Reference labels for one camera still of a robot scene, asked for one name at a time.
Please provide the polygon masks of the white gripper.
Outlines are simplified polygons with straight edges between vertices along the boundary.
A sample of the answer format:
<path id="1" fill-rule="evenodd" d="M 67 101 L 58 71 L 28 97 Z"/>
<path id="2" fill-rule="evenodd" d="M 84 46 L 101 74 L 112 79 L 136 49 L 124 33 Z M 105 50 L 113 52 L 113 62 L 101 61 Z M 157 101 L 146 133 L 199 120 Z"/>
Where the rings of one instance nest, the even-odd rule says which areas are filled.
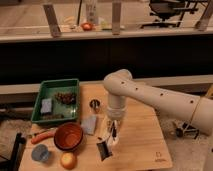
<path id="1" fill-rule="evenodd" d="M 123 118 L 126 113 L 126 108 L 107 108 L 107 132 L 105 141 L 108 142 L 110 136 L 112 134 L 113 141 L 116 140 L 117 137 L 117 129 L 122 126 Z"/>

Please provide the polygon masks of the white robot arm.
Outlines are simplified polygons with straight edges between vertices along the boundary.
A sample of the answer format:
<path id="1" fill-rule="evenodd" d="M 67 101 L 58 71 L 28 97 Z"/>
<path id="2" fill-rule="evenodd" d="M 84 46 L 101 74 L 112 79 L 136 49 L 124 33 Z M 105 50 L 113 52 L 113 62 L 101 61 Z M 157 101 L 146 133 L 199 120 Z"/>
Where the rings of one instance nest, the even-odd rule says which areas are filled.
<path id="1" fill-rule="evenodd" d="M 210 135 L 203 171 L 213 171 L 213 100 L 136 83 L 132 80 L 131 72 L 126 69 L 108 74 L 103 80 L 103 86 L 108 92 L 107 117 L 111 121 L 123 119 L 125 99 L 130 97 Z"/>

